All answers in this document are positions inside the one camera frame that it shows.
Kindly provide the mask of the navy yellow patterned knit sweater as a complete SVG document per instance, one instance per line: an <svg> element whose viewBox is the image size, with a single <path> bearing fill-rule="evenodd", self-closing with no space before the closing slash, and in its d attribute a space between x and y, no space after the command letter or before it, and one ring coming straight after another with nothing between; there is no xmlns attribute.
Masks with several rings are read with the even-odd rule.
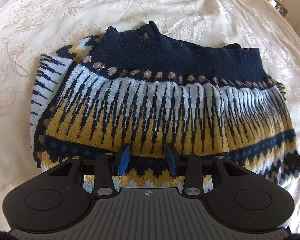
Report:
<svg viewBox="0 0 300 240"><path fill-rule="evenodd" d="M42 54L30 108L34 161L46 171L65 159L94 160L131 147L115 187L182 187L166 146L202 159L221 155L282 187L300 176L285 86L262 66L258 48L201 47L136 30L71 42Z"/></svg>

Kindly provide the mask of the cream floral bedspread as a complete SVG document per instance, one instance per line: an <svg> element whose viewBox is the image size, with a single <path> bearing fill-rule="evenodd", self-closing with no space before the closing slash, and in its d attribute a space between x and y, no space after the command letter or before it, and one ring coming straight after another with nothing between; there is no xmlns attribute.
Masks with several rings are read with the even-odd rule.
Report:
<svg viewBox="0 0 300 240"><path fill-rule="evenodd" d="M0 230L2 201L38 174L30 147L30 97L40 55L80 38L154 21L172 38L204 47L258 47L287 86L300 153L300 38L266 0L10 0L0 8Z"/></svg>

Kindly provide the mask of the dark frame on right nightstand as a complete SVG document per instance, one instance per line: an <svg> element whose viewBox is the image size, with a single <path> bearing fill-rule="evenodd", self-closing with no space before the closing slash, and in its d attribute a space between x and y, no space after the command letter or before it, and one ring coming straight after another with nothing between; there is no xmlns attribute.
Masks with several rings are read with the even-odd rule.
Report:
<svg viewBox="0 0 300 240"><path fill-rule="evenodd" d="M280 3L277 3L275 5L275 9L283 16L283 17L286 17L287 13L288 13L288 10L282 6Z"/></svg>

